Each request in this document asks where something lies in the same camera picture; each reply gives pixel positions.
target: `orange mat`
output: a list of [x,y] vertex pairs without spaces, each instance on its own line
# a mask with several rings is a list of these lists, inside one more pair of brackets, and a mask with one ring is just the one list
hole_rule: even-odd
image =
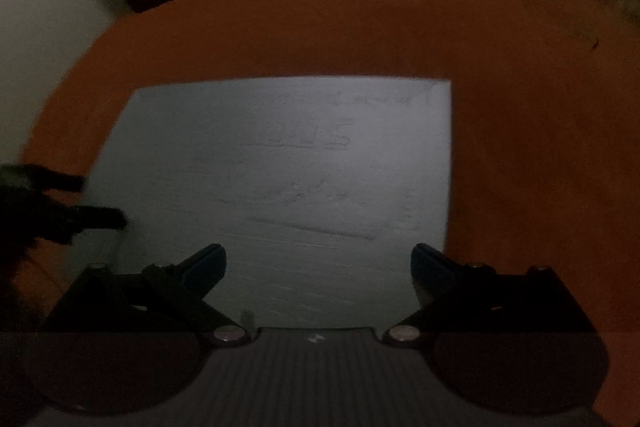
[[[380,74],[453,82],[447,253],[556,268],[603,332],[597,410],[640,419],[640,34],[609,0],[177,0],[117,22],[50,97],[22,159],[86,174],[133,90]],[[54,279],[62,250],[33,256]],[[33,264],[15,282],[50,308]]]

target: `screw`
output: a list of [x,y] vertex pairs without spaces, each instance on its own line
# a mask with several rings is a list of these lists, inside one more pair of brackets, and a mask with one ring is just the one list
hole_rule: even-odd
[[399,325],[389,330],[389,336],[396,342],[413,342],[420,337],[420,330],[415,326]]
[[213,336],[224,343],[237,342],[244,338],[246,332],[240,327],[233,324],[220,326],[213,332]]

